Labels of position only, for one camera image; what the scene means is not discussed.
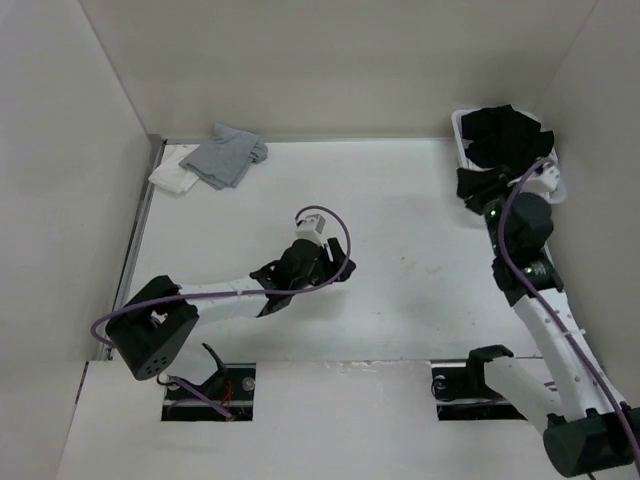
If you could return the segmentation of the black tank top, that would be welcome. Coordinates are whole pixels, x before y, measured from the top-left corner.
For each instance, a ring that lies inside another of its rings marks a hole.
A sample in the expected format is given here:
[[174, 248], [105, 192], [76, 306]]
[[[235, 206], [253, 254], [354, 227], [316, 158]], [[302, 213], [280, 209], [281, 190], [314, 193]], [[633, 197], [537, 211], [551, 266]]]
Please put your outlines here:
[[[545, 164], [555, 149], [554, 132], [544, 129], [533, 114], [510, 104], [480, 108], [463, 116], [461, 122], [462, 137], [472, 141], [466, 156], [486, 170], [508, 169], [517, 181], [535, 162]], [[534, 173], [540, 173], [542, 165]], [[461, 199], [462, 170], [459, 166], [456, 172]]]

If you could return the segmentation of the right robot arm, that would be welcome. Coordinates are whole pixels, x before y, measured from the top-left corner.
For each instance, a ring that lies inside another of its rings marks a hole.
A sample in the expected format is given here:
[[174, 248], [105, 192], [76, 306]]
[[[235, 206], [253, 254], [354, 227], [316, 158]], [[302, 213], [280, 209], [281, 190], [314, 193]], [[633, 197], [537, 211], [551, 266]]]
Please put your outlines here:
[[469, 353], [464, 384], [473, 394], [499, 394], [542, 437], [563, 477], [639, 463], [639, 410], [630, 406], [597, 364], [569, 307], [546, 251], [553, 231], [547, 199], [523, 189], [505, 171], [460, 168], [457, 196], [483, 217], [494, 252], [493, 276], [531, 334], [552, 383], [526, 371], [503, 345]]

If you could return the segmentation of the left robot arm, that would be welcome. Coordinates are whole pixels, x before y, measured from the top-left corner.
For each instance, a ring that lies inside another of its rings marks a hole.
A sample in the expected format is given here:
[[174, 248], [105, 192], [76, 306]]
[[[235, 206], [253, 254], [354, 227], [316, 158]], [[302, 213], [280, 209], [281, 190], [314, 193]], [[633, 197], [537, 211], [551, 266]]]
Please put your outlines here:
[[160, 374], [188, 383], [213, 399], [221, 393], [227, 367], [213, 347], [196, 338], [197, 329], [214, 322], [260, 318], [279, 312], [301, 291], [349, 279], [356, 263], [337, 238], [319, 246], [298, 239], [282, 256], [248, 276], [220, 285], [214, 298], [205, 287], [179, 286], [169, 276], [150, 280], [108, 320], [106, 334], [138, 381]]

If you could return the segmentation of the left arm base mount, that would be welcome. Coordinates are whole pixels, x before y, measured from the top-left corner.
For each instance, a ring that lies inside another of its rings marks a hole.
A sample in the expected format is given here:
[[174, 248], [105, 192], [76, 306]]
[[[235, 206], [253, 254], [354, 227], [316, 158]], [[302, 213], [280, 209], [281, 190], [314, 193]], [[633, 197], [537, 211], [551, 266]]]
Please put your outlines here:
[[163, 375], [156, 384], [164, 388], [161, 420], [164, 422], [250, 422], [254, 415], [257, 365], [228, 364], [221, 386], [209, 396], [230, 413], [230, 417], [202, 402], [181, 386], [170, 383]]

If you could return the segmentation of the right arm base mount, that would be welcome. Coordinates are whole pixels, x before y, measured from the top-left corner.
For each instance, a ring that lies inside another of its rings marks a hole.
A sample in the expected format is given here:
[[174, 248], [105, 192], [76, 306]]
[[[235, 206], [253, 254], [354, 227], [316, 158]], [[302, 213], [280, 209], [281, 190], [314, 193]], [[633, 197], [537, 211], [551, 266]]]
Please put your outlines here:
[[464, 362], [432, 362], [431, 394], [439, 421], [524, 420], [497, 393], [479, 393], [471, 385]]

